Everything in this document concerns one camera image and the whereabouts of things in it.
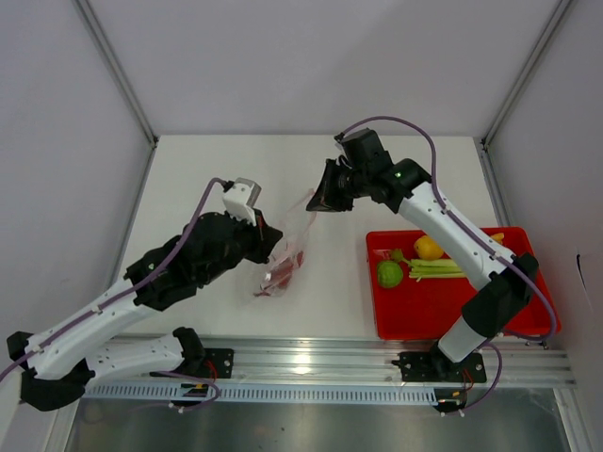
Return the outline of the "clear zip top bag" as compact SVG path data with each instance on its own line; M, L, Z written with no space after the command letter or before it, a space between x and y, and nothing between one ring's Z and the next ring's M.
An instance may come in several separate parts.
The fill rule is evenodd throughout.
M299 251L304 252L305 260L310 228L317 216L316 212L307 212L305 207L314 194L314 189L306 190L302 197L289 207L279 220L277 228L283 232L283 238L275 246L269 261L265 265L256 267L250 277L251 294L254 298L270 298L255 297L253 295L253 289L259 282L260 274L266 271L269 265L279 259L284 259L288 255L295 255Z

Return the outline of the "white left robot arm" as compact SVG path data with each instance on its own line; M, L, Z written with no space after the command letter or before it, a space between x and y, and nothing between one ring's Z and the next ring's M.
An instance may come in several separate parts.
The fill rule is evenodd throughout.
M12 363L1 376L19 371L18 402L51 412L115 379L198 378L207 355L192 328L125 346L109 341L243 261L267 264L284 235L255 208L260 192L253 180L211 179L183 232L147 251L105 293L46 331L14 332L7 340Z

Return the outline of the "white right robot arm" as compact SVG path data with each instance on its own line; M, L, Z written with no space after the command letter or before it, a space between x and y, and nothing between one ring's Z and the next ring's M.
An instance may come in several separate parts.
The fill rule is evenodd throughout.
M345 210L363 197L387 206L433 238L477 291L432 347L432 372L453 379L469 354L503 332L541 293L535 283L538 262L492 241L462 215L440 191L435 168L423 169L410 158L393 162L375 131L342 132L335 140L345 155L336 178Z

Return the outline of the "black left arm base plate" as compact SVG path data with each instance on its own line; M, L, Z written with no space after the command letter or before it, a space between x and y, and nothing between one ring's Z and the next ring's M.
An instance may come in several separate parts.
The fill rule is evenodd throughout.
M174 373L203 379L229 379L235 364L232 348L206 348L204 357L185 359Z

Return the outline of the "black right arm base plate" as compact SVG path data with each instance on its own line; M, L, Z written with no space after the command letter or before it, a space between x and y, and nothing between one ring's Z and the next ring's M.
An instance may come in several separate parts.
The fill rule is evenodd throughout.
M485 383L483 358L479 352L469 354L459 363L452 363L429 351L405 351L391 361L404 382Z

